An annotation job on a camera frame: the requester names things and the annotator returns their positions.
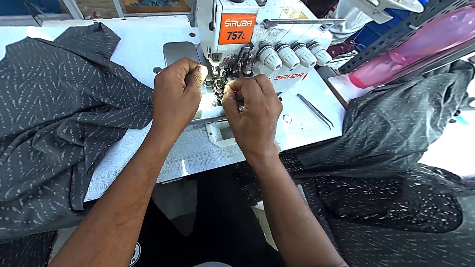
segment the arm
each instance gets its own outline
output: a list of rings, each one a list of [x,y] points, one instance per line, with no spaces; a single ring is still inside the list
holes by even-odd
[[[347,266],[304,202],[274,145],[282,104],[268,78],[238,78],[227,85],[223,107],[236,142],[261,186],[275,244],[289,266]],[[237,101],[244,99],[239,110]]]
[[[126,267],[163,162],[196,114],[206,67],[182,58],[155,77],[145,140],[49,267]]]

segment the tweezers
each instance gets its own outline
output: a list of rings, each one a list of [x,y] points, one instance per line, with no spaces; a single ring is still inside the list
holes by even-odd
[[[314,105],[312,105],[312,103],[310,103],[307,99],[305,99],[305,97],[303,97],[301,94],[297,94],[297,96],[313,112],[313,114],[315,114],[315,116],[317,116],[323,123],[325,123],[328,126],[328,129],[331,130],[332,127],[334,127],[333,123],[327,117],[325,117],[325,115],[323,115],[320,112],[320,110],[316,109]]]

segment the orange label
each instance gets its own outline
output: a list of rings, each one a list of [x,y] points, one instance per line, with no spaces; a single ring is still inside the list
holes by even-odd
[[[220,45],[246,44],[251,41],[257,14],[222,14]]]

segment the forearm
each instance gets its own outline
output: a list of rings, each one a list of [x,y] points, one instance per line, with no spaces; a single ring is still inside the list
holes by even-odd
[[[278,156],[251,165],[259,178],[272,236],[286,264],[346,266]]]
[[[173,141],[151,131],[49,265],[128,266],[143,217]]]

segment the pink bottle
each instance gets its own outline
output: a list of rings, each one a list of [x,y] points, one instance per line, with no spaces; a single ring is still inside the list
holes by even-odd
[[[384,84],[410,64],[474,36],[475,5],[453,10],[429,22],[396,49],[358,67],[350,81],[359,88]]]

